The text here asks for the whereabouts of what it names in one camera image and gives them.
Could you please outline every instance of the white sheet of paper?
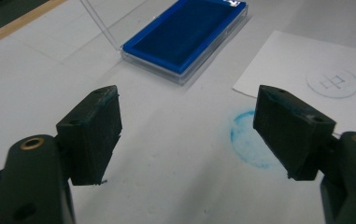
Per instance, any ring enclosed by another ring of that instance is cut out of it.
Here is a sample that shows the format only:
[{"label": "white sheet of paper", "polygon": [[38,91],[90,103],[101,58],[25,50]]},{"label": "white sheet of paper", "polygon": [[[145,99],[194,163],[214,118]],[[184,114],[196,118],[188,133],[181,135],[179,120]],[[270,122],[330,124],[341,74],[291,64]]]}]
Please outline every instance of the white sheet of paper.
[{"label": "white sheet of paper", "polygon": [[289,91],[337,122],[335,133],[356,132],[356,49],[275,31],[236,91],[257,97],[259,85]]}]

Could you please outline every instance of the transparent plastic box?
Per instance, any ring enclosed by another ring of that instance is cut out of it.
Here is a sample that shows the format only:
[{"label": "transparent plastic box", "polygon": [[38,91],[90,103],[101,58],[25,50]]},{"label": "transparent plastic box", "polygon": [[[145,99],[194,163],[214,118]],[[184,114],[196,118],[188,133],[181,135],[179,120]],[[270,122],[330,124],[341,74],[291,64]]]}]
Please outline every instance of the transparent plastic box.
[{"label": "transparent plastic box", "polygon": [[184,84],[242,26],[248,5],[227,0],[81,0],[130,63]]}]

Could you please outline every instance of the white paper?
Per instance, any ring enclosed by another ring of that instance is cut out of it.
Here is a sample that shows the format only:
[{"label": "white paper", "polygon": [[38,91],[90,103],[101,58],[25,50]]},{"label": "white paper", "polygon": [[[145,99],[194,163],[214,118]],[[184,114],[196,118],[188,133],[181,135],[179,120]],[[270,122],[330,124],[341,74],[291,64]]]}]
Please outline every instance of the white paper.
[{"label": "white paper", "polygon": [[234,84],[257,97],[259,85],[289,91],[356,132],[356,49],[275,31]]}]

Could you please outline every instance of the blue circle mark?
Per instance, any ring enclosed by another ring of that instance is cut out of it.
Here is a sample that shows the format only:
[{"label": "blue circle mark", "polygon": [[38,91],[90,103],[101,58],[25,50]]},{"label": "blue circle mark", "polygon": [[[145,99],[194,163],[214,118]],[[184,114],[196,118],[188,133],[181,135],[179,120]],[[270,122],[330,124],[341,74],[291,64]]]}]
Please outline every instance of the blue circle mark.
[{"label": "blue circle mark", "polygon": [[238,115],[231,128],[231,143],[236,155],[257,168],[268,169],[280,163],[262,137],[253,129],[254,110]]}]

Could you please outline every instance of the white table surface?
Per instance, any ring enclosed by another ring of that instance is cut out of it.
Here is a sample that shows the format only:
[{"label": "white table surface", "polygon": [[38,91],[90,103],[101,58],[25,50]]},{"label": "white table surface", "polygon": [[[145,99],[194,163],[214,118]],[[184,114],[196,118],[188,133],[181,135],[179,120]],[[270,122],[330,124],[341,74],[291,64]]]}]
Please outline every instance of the white table surface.
[{"label": "white table surface", "polygon": [[[117,85],[121,140],[106,184],[72,187],[77,223],[324,223],[321,174],[288,179],[245,127],[250,116],[236,123],[255,99],[232,86],[274,30],[356,48],[356,1],[248,4],[245,27],[183,87],[121,61],[78,0],[4,38],[0,169],[15,142],[55,135],[55,124],[90,91]],[[232,142],[237,128],[251,147]],[[238,147],[255,156],[239,156]]]}]

